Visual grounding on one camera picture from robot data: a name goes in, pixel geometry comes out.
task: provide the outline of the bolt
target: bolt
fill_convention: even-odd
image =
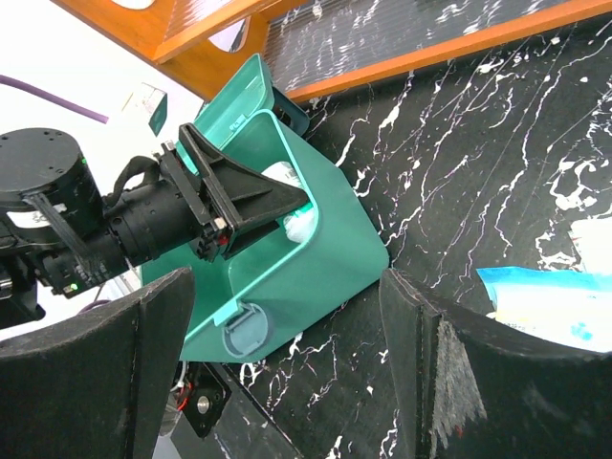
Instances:
[[[198,412],[200,414],[206,414],[207,411],[210,409],[210,400],[208,399],[206,395],[203,395],[202,397],[198,399],[197,406],[198,406]]]

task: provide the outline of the black motor housing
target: black motor housing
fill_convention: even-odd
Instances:
[[[102,198],[77,141],[50,128],[0,136],[0,221],[13,244],[38,248],[61,242],[47,219],[29,204],[43,193],[81,237],[103,225]]]

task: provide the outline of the black marble surface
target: black marble surface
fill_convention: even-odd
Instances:
[[[569,224],[612,213],[611,39],[601,16],[314,100],[307,137],[394,268],[485,313],[476,268],[576,269]],[[378,308],[373,286],[232,367],[306,458],[405,457]]]
[[[290,90],[567,0],[313,0],[272,24],[266,61]]]

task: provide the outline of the teal plastic bin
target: teal plastic bin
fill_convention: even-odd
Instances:
[[[289,118],[289,126],[297,135],[306,132],[310,124],[306,112],[273,86],[270,68],[261,55],[252,55],[193,124],[210,143],[223,150],[253,113],[274,107]],[[189,170],[197,173],[183,146],[178,144],[177,149]]]
[[[195,273],[196,302],[181,355],[187,361],[263,359],[376,282],[388,265],[344,174],[271,111],[250,117],[224,153],[260,172],[292,163],[316,227],[301,244],[278,229],[227,261],[198,260],[185,245],[143,266],[145,282],[187,265]]]

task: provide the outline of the small teal latch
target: small teal latch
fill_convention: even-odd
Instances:
[[[242,313],[242,306],[235,299],[231,299],[224,304],[214,315],[212,321],[215,327],[221,327],[225,325],[230,319],[238,316]]]
[[[236,132],[240,126],[242,126],[245,121],[247,120],[247,117],[245,117],[244,115],[240,115],[236,121],[233,122],[233,124],[229,127],[229,130],[231,132]]]

